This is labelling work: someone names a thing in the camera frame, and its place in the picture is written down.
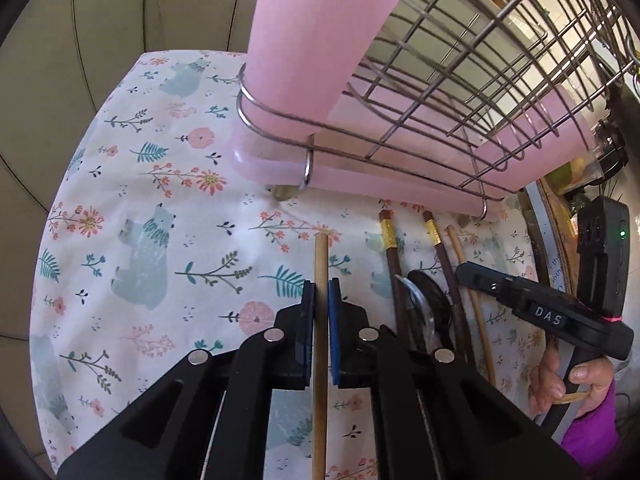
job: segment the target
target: hand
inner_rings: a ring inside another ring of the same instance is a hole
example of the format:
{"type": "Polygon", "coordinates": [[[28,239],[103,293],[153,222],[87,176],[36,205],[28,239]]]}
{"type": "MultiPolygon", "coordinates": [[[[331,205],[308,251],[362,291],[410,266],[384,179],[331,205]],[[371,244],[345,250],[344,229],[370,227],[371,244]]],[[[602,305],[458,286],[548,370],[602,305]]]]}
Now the hand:
{"type": "MultiPolygon", "coordinates": [[[[561,399],[566,393],[564,382],[556,373],[560,367],[560,355],[556,346],[546,347],[540,364],[529,374],[529,407],[534,414],[546,412],[552,400],[561,399]]],[[[571,370],[569,380],[573,384],[590,384],[591,393],[584,399],[576,417],[595,410],[607,396],[613,381],[613,364],[606,357],[594,359],[571,370]]]]}

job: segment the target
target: white fabric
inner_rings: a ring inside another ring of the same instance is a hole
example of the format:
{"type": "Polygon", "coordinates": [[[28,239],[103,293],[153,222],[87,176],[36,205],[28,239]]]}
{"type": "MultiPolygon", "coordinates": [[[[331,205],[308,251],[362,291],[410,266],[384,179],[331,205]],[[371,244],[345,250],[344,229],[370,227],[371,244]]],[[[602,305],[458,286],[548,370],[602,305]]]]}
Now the white fabric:
{"type": "MultiPolygon", "coordinates": [[[[419,206],[316,189],[279,203],[234,173],[225,147],[238,120],[242,60],[204,51],[141,56],[60,185],[31,317],[34,395],[54,469],[191,349],[233,350],[297,303],[302,280],[313,277],[319,230],[330,237],[331,277],[373,326],[394,325],[381,207],[394,212],[405,272],[422,268],[447,290],[419,206]]],[[[443,233],[456,226],[470,260],[535,279],[517,201],[503,207],[493,224],[436,220],[443,233]]],[[[498,386],[525,409],[543,334],[495,301],[482,307],[498,386]]],[[[375,478],[368,392],[331,387],[328,425],[328,478],[375,478]]],[[[310,428],[308,392],[276,392],[265,478],[310,477],[310,428]]]]}

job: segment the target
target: fern leaf print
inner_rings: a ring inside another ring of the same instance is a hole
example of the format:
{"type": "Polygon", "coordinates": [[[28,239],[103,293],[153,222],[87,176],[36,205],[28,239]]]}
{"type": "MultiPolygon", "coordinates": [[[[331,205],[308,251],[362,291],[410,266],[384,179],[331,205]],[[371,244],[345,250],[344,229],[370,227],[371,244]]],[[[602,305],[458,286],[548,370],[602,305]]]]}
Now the fern leaf print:
{"type": "Polygon", "coordinates": [[[271,278],[276,282],[276,294],[284,298],[302,297],[302,286],[305,279],[295,270],[285,269],[281,265],[274,276],[258,276],[258,278],[271,278]]]}
{"type": "Polygon", "coordinates": [[[38,261],[40,263],[40,275],[43,278],[56,280],[56,282],[59,283],[58,277],[60,276],[60,267],[58,266],[55,256],[49,253],[48,249],[44,249],[42,256],[38,258],[38,261]]]}
{"type": "Polygon", "coordinates": [[[166,155],[169,148],[162,148],[152,142],[145,142],[139,152],[129,151],[138,156],[138,162],[157,162],[166,155]]]}

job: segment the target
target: metal ring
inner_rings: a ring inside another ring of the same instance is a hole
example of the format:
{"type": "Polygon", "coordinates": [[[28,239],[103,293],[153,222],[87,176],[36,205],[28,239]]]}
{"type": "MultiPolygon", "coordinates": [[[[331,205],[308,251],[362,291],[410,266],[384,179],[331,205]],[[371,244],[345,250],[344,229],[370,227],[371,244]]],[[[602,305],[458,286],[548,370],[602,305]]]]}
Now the metal ring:
{"type": "MultiPolygon", "coordinates": [[[[311,136],[311,145],[313,145],[313,137],[311,136]]],[[[305,157],[305,176],[302,179],[302,184],[298,186],[298,190],[302,191],[309,186],[311,182],[311,176],[314,173],[314,149],[307,148],[306,149],[306,157],[305,157]]]]}

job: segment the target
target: wooden chopstick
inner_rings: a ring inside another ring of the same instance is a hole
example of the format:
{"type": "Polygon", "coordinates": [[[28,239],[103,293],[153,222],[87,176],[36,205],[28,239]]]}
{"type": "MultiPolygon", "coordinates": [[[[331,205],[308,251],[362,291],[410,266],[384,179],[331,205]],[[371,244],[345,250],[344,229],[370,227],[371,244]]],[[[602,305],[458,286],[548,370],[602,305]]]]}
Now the wooden chopstick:
{"type": "Polygon", "coordinates": [[[313,436],[312,480],[325,480],[326,468],[326,415],[328,388],[328,336],[329,320],[327,288],[329,283],[329,238],[316,235],[315,273],[316,309],[314,311],[313,348],[313,436]]]}
{"type": "Polygon", "coordinates": [[[431,213],[431,211],[424,211],[422,213],[422,218],[424,218],[431,243],[433,243],[433,247],[436,249],[436,254],[440,259],[442,272],[447,280],[447,285],[449,285],[449,295],[451,296],[452,305],[451,315],[453,318],[453,332],[456,339],[456,352],[463,358],[466,357],[466,362],[475,367],[476,356],[471,342],[471,330],[469,330],[469,323],[466,321],[465,309],[462,304],[462,298],[460,297],[458,282],[453,274],[449,255],[442,243],[442,237],[440,236],[440,231],[436,225],[433,213],[431,213]]]}
{"type": "MultiPolygon", "coordinates": [[[[465,251],[462,249],[462,244],[460,243],[460,238],[458,238],[458,234],[454,229],[453,225],[447,226],[447,235],[449,235],[449,240],[451,240],[451,245],[453,245],[453,250],[458,257],[458,263],[463,264],[466,262],[465,251]]],[[[484,348],[484,359],[486,362],[486,373],[489,376],[489,382],[492,386],[495,386],[495,366],[494,366],[494,357],[491,352],[491,342],[489,341],[489,336],[486,333],[486,325],[484,323],[484,316],[482,315],[482,307],[480,306],[480,298],[478,297],[478,293],[470,288],[467,289],[469,293],[469,297],[471,298],[471,305],[473,305],[474,313],[476,314],[476,321],[478,322],[478,329],[480,331],[480,341],[482,342],[482,347],[484,348]]]]}
{"type": "Polygon", "coordinates": [[[386,262],[389,266],[391,279],[391,292],[394,298],[394,315],[396,317],[396,335],[400,342],[409,349],[409,322],[406,313],[406,295],[404,285],[398,281],[396,274],[402,276],[398,244],[396,243],[396,230],[391,221],[391,212],[383,209],[379,214],[380,227],[382,229],[382,242],[385,247],[386,262]]]}

